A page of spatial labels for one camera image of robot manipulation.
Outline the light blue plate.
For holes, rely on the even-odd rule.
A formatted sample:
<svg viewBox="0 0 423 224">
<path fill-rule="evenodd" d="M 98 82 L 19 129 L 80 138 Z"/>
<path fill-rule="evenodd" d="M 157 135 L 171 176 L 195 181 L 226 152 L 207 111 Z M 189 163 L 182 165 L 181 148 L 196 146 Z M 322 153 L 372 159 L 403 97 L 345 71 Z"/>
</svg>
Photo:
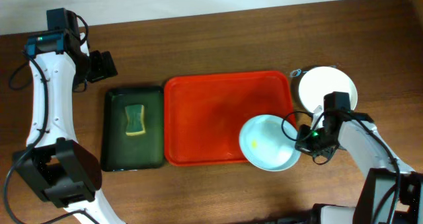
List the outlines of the light blue plate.
<svg viewBox="0 0 423 224">
<path fill-rule="evenodd" d="M 283 171 L 298 162 L 301 152 L 295 149 L 297 130 L 274 115 L 259 115 L 241 128 L 239 147 L 254 166 L 271 172 Z"/>
</svg>

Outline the white cream plate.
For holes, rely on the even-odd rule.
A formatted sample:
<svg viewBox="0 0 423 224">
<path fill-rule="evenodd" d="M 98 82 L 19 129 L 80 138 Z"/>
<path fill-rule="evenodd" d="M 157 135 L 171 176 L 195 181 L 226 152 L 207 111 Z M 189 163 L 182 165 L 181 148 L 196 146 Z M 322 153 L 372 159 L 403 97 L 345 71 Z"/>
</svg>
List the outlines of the white cream plate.
<svg viewBox="0 0 423 224">
<path fill-rule="evenodd" d="M 354 110 L 358 103 L 358 91 L 347 74 L 333 67 L 316 67 L 306 72 L 298 86 L 299 100 L 303 107 L 313 112 L 323 98 L 332 92 L 344 92 L 350 96 L 350 106 Z"/>
</svg>

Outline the green yellow sponge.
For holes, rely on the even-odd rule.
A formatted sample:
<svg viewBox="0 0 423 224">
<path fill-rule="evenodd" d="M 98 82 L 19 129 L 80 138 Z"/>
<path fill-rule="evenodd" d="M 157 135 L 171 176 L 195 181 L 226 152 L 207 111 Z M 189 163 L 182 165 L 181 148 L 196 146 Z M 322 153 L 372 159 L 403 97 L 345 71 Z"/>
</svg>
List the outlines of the green yellow sponge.
<svg viewBox="0 0 423 224">
<path fill-rule="evenodd" d="M 125 107 L 127 126 L 126 135 L 136 136 L 146 132 L 144 117 L 145 107 L 142 104 L 133 104 Z"/>
</svg>

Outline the red plastic tray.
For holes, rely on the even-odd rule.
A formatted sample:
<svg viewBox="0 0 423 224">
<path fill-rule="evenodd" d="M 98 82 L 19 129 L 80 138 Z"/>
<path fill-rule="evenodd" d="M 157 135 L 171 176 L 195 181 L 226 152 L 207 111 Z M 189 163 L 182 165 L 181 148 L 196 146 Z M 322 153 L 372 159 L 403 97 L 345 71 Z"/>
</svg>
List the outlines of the red plastic tray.
<svg viewBox="0 0 423 224">
<path fill-rule="evenodd" d="M 166 160 L 177 167 L 245 163 L 239 133 L 249 119 L 293 111 L 279 71 L 187 75 L 164 89 Z"/>
</svg>

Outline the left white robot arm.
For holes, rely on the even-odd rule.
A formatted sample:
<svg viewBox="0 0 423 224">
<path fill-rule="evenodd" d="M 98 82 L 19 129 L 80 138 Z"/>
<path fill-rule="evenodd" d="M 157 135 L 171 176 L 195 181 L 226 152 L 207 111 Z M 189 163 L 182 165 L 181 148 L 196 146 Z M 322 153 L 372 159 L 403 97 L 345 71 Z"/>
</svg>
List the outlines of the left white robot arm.
<svg viewBox="0 0 423 224">
<path fill-rule="evenodd" d="M 26 149 L 13 154 L 17 171 L 43 202 L 80 223 L 121 223 L 102 189 L 98 159 L 81 146 L 73 125 L 72 95 L 79 85 L 118 74 L 109 52 L 89 50 L 81 16 L 46 12 L 48 29 L 30 36 L 23 55 L 32 72 L 33 109 Z"/>
</svg>

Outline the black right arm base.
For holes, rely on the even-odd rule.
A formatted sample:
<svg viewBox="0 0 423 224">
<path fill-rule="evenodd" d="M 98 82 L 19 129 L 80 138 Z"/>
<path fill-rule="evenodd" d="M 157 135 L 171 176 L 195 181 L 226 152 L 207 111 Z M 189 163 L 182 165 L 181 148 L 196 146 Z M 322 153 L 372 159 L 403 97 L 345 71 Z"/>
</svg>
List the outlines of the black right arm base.
<svg viewBox="0 0 423 224">
<path fill-rule="evenodd" d="M 263 224 L 319 224 L 320 221 L 311 211 L 300 211 L 287 214 L 282 217 L 270 217 L 264 221 L 257 221 Z"/>
</svg>

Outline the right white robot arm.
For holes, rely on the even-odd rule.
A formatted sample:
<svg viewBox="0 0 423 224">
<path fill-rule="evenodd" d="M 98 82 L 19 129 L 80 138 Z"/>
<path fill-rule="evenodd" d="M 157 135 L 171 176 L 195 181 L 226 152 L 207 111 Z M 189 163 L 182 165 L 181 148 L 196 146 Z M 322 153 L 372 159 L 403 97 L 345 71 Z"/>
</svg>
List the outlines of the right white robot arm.
<svg viewBox="0 0 423 224">
<path fill-rule="evenodd" d="M 422 174 L 401 161 L 368 114 L 350 108 L 348 93 L 327 94 L 323 102 L 310 113 L 312 124 L 300 126 L 295 149 L 327 161 L 345 150 L 365 183 L 355 207 L 315 204 L 308 223 L 421 223 Z"/>
</svg>

